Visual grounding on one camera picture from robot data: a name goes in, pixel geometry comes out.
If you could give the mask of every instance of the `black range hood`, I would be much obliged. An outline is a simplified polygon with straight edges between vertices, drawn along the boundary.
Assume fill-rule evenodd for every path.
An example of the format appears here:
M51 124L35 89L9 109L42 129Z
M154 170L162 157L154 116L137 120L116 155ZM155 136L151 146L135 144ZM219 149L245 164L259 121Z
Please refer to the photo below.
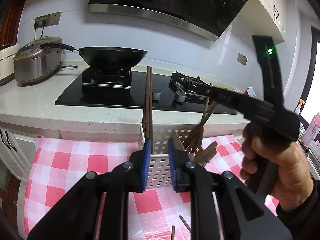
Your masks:
M89 12L150 19L217 40L248 0L89 0Z

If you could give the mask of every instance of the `tile floor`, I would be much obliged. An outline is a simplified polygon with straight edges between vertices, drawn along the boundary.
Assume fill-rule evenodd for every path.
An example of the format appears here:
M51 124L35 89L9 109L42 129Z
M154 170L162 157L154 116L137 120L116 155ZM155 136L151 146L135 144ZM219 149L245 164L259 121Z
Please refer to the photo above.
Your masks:
M26 194L27 182L21 181L18 193L18 204L17 204L17 224L19 235L26 240L27 236L24 230L24 197Z

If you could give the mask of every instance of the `pink bottle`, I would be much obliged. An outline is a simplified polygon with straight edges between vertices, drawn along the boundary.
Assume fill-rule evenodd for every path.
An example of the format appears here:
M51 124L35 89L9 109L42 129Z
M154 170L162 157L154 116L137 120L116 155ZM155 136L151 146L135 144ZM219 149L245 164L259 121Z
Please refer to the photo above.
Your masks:
M313 137L315 137L320 130L320 113L315 115L308 126L308 129L304 132L304 135L301 138L301 141L305 145L309 145Z

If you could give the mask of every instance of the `hand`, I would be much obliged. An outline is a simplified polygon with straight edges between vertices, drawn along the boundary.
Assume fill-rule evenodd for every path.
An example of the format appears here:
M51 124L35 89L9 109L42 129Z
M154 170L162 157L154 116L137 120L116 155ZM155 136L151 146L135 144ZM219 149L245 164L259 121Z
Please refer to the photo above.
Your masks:
M313 180L308 160L300 146L296 142L280 143L257 136L251 138L249 125L245 127L243 135L245 140L242 151L245 156L241 178L248 180L251 174L257 172L258 166L254 159L260 155L279 165L278 179L271 195L280 201L282 209L290 212L302 205L313 191Z

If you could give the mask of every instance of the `black wok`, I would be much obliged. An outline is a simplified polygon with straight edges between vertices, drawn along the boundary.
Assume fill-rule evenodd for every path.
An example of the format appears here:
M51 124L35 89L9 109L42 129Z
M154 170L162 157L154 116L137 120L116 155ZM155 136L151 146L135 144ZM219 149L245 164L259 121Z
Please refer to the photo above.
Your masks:
M72 46L55 42L40 45L41 49L46 47L66 49L70 51L77 50L89 66L103 68L107 71L119 71L121 69L132 68L147 54L147 51L129 48L86 47L78 50Z

